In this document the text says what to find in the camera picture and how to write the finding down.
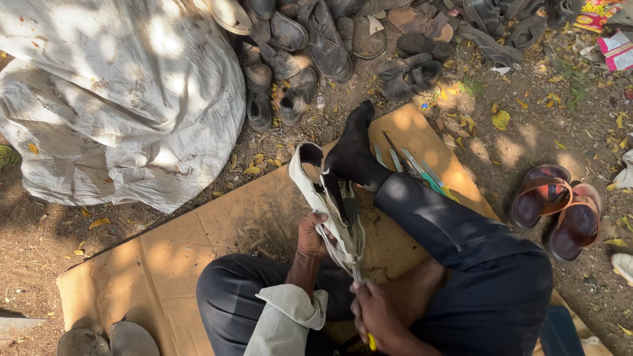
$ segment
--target brown sandal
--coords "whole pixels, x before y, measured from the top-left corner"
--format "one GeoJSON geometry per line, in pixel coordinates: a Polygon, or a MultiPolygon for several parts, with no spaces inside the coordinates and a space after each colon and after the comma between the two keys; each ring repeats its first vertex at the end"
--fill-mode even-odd
{"type": "Polygon", "coordinates": [[[558,213],[572,202],[569,171],[559,165],[541,165],[525,175],[512,198],[508,217],[520,229],[531,229],[542,216],[558,213]]]}
{"type": "Polygon", "coordinates": [[[574,186],[572,193],[571,204],[543,237],[545,249],[561,262],[574,261],[582,249],[594,244],[600,235],[603,213],[600,194],[587,183],[574,186]]]}

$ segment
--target white sack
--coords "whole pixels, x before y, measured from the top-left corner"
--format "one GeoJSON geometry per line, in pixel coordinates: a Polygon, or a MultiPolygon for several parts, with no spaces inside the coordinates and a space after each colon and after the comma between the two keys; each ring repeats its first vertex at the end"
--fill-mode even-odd
{"type": "Polygon", "coordinates": [[[204,3],[0,0],[0,49],[17,58],[0,73],[0,131],[48,201],[172,213],[241,130],[244,79],[204,3]]]}

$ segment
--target dark blue trousers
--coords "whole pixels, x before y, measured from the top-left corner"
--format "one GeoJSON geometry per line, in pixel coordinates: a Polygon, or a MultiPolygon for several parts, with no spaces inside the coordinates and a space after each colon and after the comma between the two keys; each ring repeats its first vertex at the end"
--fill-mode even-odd
{"type": "MultiPolygon", "coordinates": [[[[416,337],[444,355],[532,354],[553,288],[549,258],[538,246],[408,174],[392,174],[374,204],[453,270],[412,325],[416,337]]],[[[234,254],[203,270],[197,303],[217,356],[244,353],[265,304],[255,293],[284,283],[289,269],[234,254]]],[[[319,272],[315,289],[329,294],[328,321],[353,318],[351,282],[342,271],[319,272]]],[[[332,355],[335,348],[322,333],[310,331],[307,355],[332,355]]]]}

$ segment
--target yellow handle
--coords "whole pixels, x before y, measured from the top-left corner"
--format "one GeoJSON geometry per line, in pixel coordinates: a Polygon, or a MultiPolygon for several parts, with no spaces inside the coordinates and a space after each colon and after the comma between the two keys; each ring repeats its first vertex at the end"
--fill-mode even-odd
{"type": "Polygon", "coordinates": [[[451,194],[451,190],[448,189],[447,186],[442,186],[442,191],[444,192],[444,194],[446,194],[447,197],[451,198],[452,200],[457,201],[458,203],[460,203],[459,200],[457,200],[457,198],[455,198],[454,195],[451,194]]]}
{"type": "Polygon", "coordinates": [[[372,351],[378,350],[378,348],[376,347],[376,339],[373,338],[373,335],[367,333],[367,339],[369,340],[369,348],[371,348],[372,351]]]}

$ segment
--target hand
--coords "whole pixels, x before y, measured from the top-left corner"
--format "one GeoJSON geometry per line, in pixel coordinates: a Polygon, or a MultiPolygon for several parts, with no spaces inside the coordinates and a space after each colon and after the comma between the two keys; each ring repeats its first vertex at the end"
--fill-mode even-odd
{"type": "MultiPolygon", "coordinates": [[[[299,243],[297,245],[297,253],[304,257],[316,258],[318,260],[327,256],[328,252],[325,241],[321,235],[318,234],[315,227],[325,221],[327,221],[327,215],[319,213],[309,213],[305,217],[301,218],[301,221],[299,222],[299,243]]],[[[325,226],[323,228],[328,234],[328,237],[332,239],[332,241],[336,242],[334,237],[331,236],[330,231],[328,231],[325,226]]]]}
{"type": "Polygon", "coordinates": [[[350,291],[356,295],[352,303],[352,313],[363,342],[368,343],[367,333],[371,333],[379,350],[392,353],[398,340],[410,332],[398,319],[386,293],[370,281],[355,281],[350,291]]]}

